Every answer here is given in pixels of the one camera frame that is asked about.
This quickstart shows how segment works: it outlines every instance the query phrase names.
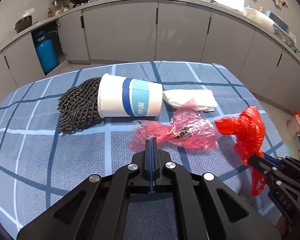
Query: white cloth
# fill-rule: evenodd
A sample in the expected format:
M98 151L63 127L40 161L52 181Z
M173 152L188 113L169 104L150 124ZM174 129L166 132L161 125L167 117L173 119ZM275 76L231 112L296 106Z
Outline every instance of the white cloth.
M215 110L215 107L218 107L218 103L214 99L213 93L211 90L207 89L174 89L166 90L163 92L163 100L166 101L169 105L174 108L179 108L189 100L194 98L195 101L195 110L211 112Z

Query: gas tank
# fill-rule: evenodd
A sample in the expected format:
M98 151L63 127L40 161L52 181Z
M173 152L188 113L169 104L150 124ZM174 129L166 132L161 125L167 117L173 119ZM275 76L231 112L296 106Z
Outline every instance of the gas tank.
M43 72L48 74L51 70L58 66L58 59L51 40L45 39L44 36L41 36L38 41L39 43L36 45L35 49Z

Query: paper cup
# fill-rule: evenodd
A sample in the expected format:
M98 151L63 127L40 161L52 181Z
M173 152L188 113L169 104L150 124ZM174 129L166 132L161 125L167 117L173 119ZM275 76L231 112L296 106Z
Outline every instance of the paper cup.
M98 90L101 118L115 116L158 116L162 105L162 85L114 76L102 76Z

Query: plastic wrapper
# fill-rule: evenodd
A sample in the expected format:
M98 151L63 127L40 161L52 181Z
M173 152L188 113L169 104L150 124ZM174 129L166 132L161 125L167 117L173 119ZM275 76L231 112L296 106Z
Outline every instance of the plastic wrapper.
M236 136L237 142L234 149L243 164L248 165L248 159L254 153L263 157L260 148L266 128L255 106L247 107L239 117L223 117L215 120L215 125L221 134ZM251 194L253 196L259 195L265 185L266 176L253 168Z
M135 151L144 151L146 139L157 138L157 145L165 141L197 150L218 148L218 131L213 125L201 117L202 112L193 110L193 99L179 107L171 118L171 125L163 125L156 121L137 120L135 135L129 146Z

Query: tablecloth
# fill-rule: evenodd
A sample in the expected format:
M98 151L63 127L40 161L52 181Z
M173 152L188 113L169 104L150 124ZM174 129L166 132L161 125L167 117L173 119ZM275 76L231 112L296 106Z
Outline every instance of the tablecloth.
M18 231L53 205L77 184L96 173L106 176L130 163L136 117L105 118L92 128L59 134L58 98L70 87L104 73L158 82L164 90L210 89L218 103L216 111L203 113L213 122L238 116L255 105L266 126L262 150L274 157L286 156L275 126L255 97L225 67L191 62L139 62L100 66L64 73L36 81L9 94L0 107L0 222L13 238ZM162 104L158 117L170 122L174 109ZM232 190L276 223L280 212L269 200L266 188L252 197L250 169L242 165L233 149L234 136L221 136L219 149L198 151L164 143L172 161L190 172L210 171ZM131 201L124 239L177 239L171 198Z

